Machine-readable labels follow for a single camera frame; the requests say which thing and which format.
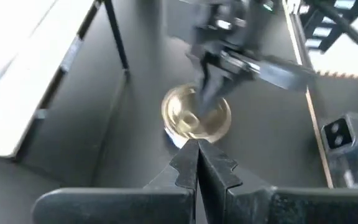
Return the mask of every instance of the power socket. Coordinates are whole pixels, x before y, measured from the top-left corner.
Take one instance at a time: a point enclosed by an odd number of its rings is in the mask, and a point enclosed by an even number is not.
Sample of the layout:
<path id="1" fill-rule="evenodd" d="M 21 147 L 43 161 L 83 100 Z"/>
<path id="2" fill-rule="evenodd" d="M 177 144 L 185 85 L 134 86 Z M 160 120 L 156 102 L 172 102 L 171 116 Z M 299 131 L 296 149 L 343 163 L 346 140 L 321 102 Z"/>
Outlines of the power socket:
<path id="1" fill-rule="evenodd" d="M 358 153 L 358 113 L 346 113 L 324 125 L 321 135 L 330 159 Z"/>

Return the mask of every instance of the gold lid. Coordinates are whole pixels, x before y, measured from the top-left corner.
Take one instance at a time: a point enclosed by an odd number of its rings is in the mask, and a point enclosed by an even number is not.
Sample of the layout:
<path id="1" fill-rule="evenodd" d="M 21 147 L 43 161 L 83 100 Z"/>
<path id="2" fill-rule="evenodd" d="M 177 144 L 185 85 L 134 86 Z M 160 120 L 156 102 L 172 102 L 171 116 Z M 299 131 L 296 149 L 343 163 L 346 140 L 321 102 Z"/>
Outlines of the gold lid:
<path id="1" fill-rule="evenodd" d="M 224 98 L 206 116 L 195 116 L 195 88 L 186 84 L 171 89 L 161 105 L 165 127 L 174 134 L 190 139 L 206 139 L 216 142 L 229 130 L 231 111 Z"/>

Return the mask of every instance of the metal rod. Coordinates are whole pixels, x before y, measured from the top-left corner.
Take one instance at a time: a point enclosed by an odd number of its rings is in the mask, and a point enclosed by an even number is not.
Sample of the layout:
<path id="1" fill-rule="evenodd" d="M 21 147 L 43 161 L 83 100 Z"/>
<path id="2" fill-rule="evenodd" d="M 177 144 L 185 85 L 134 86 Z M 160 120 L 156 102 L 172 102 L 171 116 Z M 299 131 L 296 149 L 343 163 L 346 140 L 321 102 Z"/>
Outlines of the metal rod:
<path id="1" fill-rule="evenodd" d="M 112 5 L 112 0 L 105 0 L 104 6 L 106 7 L 107 10 L 107 15 L 109 17 L 112 34 L 114 35 L 114 39 L 116 40 L 117 50 L 118 50 L 119 58 L 121 59 L 122 68 L 128 70 L 129 69 L 128 60 L 125 54 L 124 44 L 122 43 L 121 34 L 119 32 L 116 14 L 114 13 L 114 6 Z"/>

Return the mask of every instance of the black cable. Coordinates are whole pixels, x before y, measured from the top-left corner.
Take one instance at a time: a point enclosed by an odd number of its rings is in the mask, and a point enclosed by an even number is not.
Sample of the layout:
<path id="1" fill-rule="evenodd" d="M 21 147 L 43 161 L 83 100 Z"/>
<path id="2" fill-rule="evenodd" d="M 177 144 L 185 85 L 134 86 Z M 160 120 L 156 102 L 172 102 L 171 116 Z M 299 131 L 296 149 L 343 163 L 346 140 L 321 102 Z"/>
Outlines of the black cable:
<path id="1" fill-rule="evenodd" d="M 327 17 L 332 19 L 357 45 L 358 45 L 358 31 L 355 30 L 348 20 L 339 16 L 334 7 L 321 1 L 315 1 L 314 5 Z"/>

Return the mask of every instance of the metal lid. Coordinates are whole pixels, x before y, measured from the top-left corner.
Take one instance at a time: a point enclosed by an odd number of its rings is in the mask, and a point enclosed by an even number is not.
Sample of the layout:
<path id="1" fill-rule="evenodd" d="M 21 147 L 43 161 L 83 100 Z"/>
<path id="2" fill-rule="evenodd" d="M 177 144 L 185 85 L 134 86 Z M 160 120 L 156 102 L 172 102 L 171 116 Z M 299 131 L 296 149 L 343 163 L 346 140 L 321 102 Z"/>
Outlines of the metal lid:
<path id="1" fill-rule="evenodd" d="M 231 111 L 224 98 L 206 116 L 195 116 L 195 88 L 186 84 L 171 89 L 161 105 L 162 117 L 169 132 L 190 139 L 206 139 L 216 142 L 229 130 Z"/>

